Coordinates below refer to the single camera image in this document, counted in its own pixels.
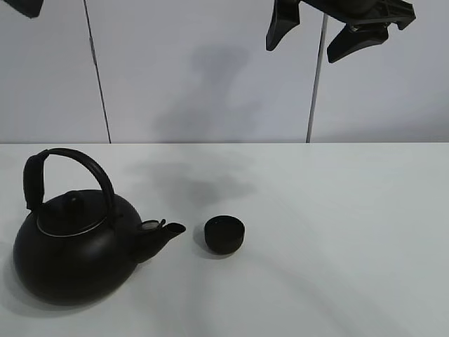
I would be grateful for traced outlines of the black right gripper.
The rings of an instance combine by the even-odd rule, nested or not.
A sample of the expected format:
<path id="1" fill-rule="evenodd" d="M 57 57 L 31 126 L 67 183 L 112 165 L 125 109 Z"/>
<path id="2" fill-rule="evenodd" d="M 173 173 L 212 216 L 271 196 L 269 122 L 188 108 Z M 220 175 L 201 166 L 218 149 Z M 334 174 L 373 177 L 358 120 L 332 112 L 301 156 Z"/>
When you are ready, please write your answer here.
<path id="1" fill-rule="evenodd" d="M 394 23 L 404 30 L 416 19 L 413 5 L 406 1 L 322 1 L 306 4 L 350 26 Z M 266 34 L 267 51 L 273 51 L 282 38 L 300 24 L 300 0 L 274 0 L 271 22 Z M 387 28 L 353 32 L 343 28 L 327 47 L 328 62 L 334 63 L 361 49 L 383 44 Z"/>

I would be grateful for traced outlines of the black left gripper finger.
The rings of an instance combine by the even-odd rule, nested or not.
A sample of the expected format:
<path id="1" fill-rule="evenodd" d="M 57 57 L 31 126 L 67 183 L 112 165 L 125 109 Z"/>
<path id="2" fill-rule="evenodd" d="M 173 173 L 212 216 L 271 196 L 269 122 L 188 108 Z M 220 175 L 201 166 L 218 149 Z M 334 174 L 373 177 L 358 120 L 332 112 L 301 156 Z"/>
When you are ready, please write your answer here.
<path id="1" fill-rule="evenodd" d="M 43 6 L 43 0 L 4 0 L 11 8 L 28 18 L 37 18 Z"/>

